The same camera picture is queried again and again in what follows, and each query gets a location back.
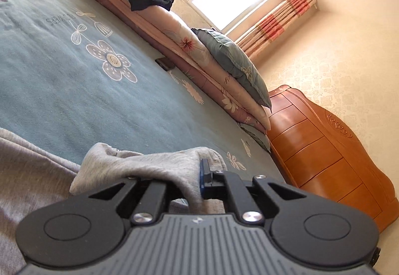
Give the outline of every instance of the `cream wallpaper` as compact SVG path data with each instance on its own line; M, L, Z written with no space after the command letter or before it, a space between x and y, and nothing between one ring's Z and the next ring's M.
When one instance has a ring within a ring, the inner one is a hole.
M399 32L317 12L257 67L269 90L298 88L352 128L399 190ZM380 237L376 270L399 274L399 221Z

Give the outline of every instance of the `bed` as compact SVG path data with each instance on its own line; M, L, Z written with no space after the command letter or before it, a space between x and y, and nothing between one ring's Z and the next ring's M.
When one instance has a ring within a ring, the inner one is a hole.
M267 123L254 118L260 120L265 112L246 110L250 103L235 101L229 93L234 89L221 87L217 73L209 76L175 42L157 38L162 33L151 13L130 12L123 0L0 1L0 138L43 157L39 169L25 164L26 173L12 165L0 168L6 189L0 195L0 219L8 233L30 211L68 197L79 164L97 142L144 154L205 146L220 153L228 170L244 180L264 174L303 185L301 171L288 165L284 152L308 130L280 136L290 128L290 117L278 113L294 104L281 105L278 98L289 87L270 93L272 141L260 141L237 122L265 131ZM165 71L157 64L165 56L175 68ZM49 169L49 161L59 168ZM32 181L38 184L36 193L26 191ZM396 208L380 230L398 217ZM12 274L23 265L22 256L12 237L0 233L0 241L8 243L0 270Z

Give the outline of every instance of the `teal pillow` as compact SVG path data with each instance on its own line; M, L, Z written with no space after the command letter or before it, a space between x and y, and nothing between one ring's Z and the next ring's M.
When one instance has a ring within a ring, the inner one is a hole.
M206 28L192 28L221 67L230 73L260 105L272 108L265 82L248 56L222 33Z

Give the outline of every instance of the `flower pattern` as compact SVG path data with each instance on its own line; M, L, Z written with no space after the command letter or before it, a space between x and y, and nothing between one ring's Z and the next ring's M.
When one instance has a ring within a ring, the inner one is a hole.
M232 102L230 98L228 98L225 94L223 94L223 97L225 99L222 100L223 104L226 106L224 107L225 110L231 110L232 113L235 112L236 109L238 109L238 106L235 102Z
M193 39L189 39L188 37L184 37L180 43L179 46L183 49L184 52L186 53L190 53L193 49L194 49L194 40Z
M93 19L93 17L95 17L96 15L92 14L91 12L77 11L76 15L78 15L78 16L87 16L89 19L91 19L93 21L94 27L97 29L97 31L99 31L105 37L109 37L113 33L112 29L110 29L107 25L104 25L101 22L96 22Z
M248 157L251 157L251 150L249 148L248 142L244 141L243 139L241 139L241 142L243 143L244 149L247 152Z
M190 93L190 95L193 96L194 99L202 105L203 99L202 99L201 95L198 93L198 91L195 90L194 87L185 80L182 80L182 84L187 89L187 91Z
M247 169L244 167L244 165L243 165L242 163L240 163L240 162L237 161L236 156L230 154L230 152L227 152L227 159L230 160L230 163L231 163L231 165L232 165L234 168L236 168L236 169L238 169L238 170L240 170L240 169L242 169L242 170L247 170Z
M117 54L112 47L105 41L99 40L97 45L86 45L87 51L93 57L104 61L102 69L113 80L121 80L124 76L131 82L137 82L137 78L128 67L130 66L129 60L122 54Z
M172 79L175 81L176 84L179 83L179 79L177 79L173 74L172 71L169 71L170 76L172 77Z
M86 29L87 29L87 27L84 24L79 24L75 28L75 31L71 35L71 41L73 44L79 45L81 43L82 37L81 37L80 33L84 32Z
M249 81L252 81L252 68L250 66L248 68L241 67L241 71L245 73Z

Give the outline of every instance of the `curtain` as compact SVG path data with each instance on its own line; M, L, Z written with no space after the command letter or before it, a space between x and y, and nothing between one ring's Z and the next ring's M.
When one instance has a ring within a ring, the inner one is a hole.
M237 45L252 60L279 37L316 0L285 0L250 28L237 41Z

